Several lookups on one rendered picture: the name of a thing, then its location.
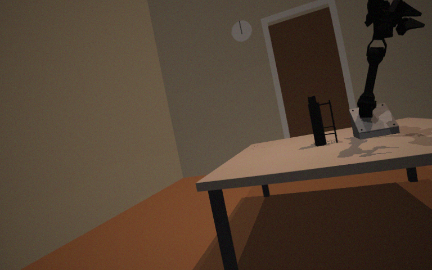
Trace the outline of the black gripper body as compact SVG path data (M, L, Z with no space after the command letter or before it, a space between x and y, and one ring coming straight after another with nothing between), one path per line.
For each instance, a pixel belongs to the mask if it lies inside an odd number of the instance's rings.
M396 19L396 13L398 12L399 8L401 7L401 4L403 3L402 0L393 0L390 7L386 7L385 9L380 11L380 14L378 16L377 22L379 24L383 24L383 22L380 22L380 20L382 19L393 19L393 23L391 23L393 25L393 27L395 27L396 24L398 24L398 26L396 27L396 31L398 35L404 35L402 30L404 29L404 26L406 25L407 21L409 20L409 18L400 18L400 19Z

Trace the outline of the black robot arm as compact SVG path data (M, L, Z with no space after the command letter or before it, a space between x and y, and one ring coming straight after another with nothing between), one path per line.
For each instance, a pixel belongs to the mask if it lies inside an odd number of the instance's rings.
M382 62L386 53L386 42L384 38L393 37L393 19L382 19L380 20L382 25L377 22L380 11L390 7L390 2L386 0L368 0L366 21L364 22L366 26L370 26L373 23L373 36L372 41L367 47L367 61L369 64L369 69L366 78L366 85L364 92L358 99L357 106L359 108L360 118L372 118L372 111L377 107L375 101L374 84L377 75L377 68L380 62ZM370 44L374 40L382 40L385 48L383 47L370 47Z

